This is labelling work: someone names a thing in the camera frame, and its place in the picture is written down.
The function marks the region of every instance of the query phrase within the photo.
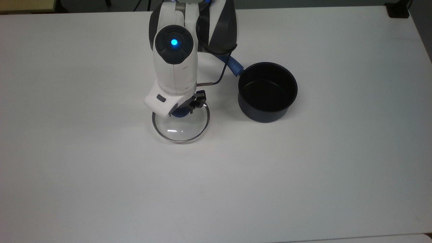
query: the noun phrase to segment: white table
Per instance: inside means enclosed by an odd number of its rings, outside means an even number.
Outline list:
[[[150,13],[0,16],[5,242],[263,243],[432,231],[432,65],[385,7],[238,11],[233,56],[299,85],[279,121],[206,87],[199,141],[143,105]],[[200,82],[222,63],[200,55]]]
[[[310,243],[432,243],[432,239],[424,234],[415,234],[339,240],[317,240]]]

